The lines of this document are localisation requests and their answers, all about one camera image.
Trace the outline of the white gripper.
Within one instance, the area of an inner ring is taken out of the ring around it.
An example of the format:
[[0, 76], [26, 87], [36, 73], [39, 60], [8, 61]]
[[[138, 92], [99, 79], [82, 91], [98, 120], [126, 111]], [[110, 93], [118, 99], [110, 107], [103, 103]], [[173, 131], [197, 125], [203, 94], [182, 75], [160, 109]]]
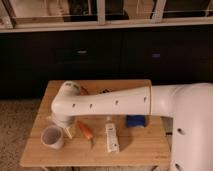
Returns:
[[49, 116], [46, 117], [46, 119], [48, 121], [56, 124], [57, 126], [63, 128], [65, 134], [67, 135], [67, 137], [69, 139], [73, 138], [72, 131], [71, 131], [70, 127], [69, 127], [70, 122], [60, 121], [54, 115], [49, 115]]

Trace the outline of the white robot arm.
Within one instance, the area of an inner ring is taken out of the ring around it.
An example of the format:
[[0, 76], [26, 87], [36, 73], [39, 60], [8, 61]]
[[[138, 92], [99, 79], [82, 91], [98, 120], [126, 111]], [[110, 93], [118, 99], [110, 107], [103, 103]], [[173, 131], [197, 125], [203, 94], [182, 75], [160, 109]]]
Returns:
[[213, 171], [213, 83], [144, 86], [80, 95], [64, 82], [51, 103], [52, 120], [66, 127], [74, 116], [142, 114], [173, 119], [170, 168]]

